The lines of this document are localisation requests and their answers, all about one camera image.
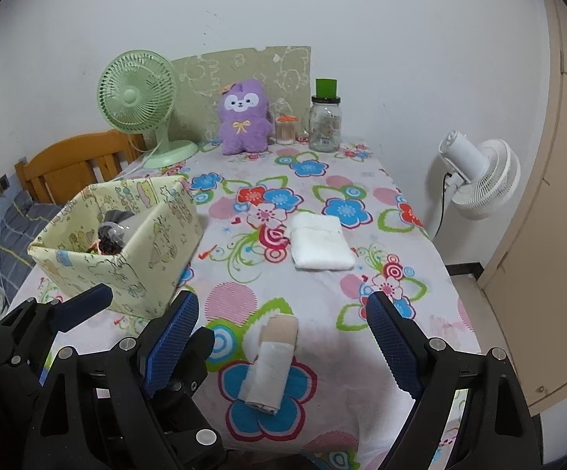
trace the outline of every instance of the yellow bow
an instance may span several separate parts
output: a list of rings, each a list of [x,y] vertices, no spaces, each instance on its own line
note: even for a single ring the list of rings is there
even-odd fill
[[[236,134],[240,134],[241,132],[247,132],[247,130],[245,129],[245,126],[249,126],[251,125],[251,122],[248,120],[245,120],[244,122],[234,122],[233,126],[237,129],[236,130]]]

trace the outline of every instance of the fan grille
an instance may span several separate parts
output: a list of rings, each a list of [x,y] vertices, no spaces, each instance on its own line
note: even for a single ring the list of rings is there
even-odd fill
[[[177,81],[171,63],[144,50],[115,58],[101,75],[98,102],[105,119],[125,133],[141,133],[166,120],[175,105]]]
[[[488,170],[481,179],[460,187],[453,203],[467,219],[484,219],[499,209],[516,191],[520,164],[510,146],[502,139],[488,139],[477,146],[488,158]]]

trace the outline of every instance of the storage box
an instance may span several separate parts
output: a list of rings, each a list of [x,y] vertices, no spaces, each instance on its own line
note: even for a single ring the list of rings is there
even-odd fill
[[[120,254],[88,253],[108,210],[149,213]],[[29,255],[66,295],[103,282],[114,292],[110,309],[150,320],[171,303],[201,236],[192,196],[176,179],[121,180],[83,189],[29,245]]]

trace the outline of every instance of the fan base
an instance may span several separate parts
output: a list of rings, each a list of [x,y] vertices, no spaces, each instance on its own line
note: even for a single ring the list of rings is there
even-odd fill
[[[149,154],[149,157],[144,161],[144,167],[158,169],[165,166],[172,166],[173,164],[189,159],[199,151],[197,144],[187,139],[171,141],[168,145],[170,150],[166,152],[156,152],[154,155]]]

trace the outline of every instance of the tablecloth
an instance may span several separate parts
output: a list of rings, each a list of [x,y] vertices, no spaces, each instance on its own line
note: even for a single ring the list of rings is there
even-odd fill
[[[336,153],[306,143],[226,157],[220,142],[200,143],[189,160],[129,178],[175,175],[198,205],[204,236],[178,287],[200,301],[197,326],[216,343],[195,401],[231,449],[303,452],[322,469],[374,470],[413,405],[397,388],[366,323],[366,302],[382,290],[428,337],[478,352],[477,339],[421,221],[373,152],[360,141]],[[137,196],[124,188],[125,198]],[[284,229],[296,212],[339,217],[355,252],[347,272],[294,268]],[[34,296],[65,300],[35,268],[13,304]],[[248,408],[238,391],[256,357],[261,326],[273,313],[299,321],[297,348],[275,416]],[[103,311],[51,350],[107,350],[145,321]],[[444,468],[466,395],[456,394],[432,468]]]

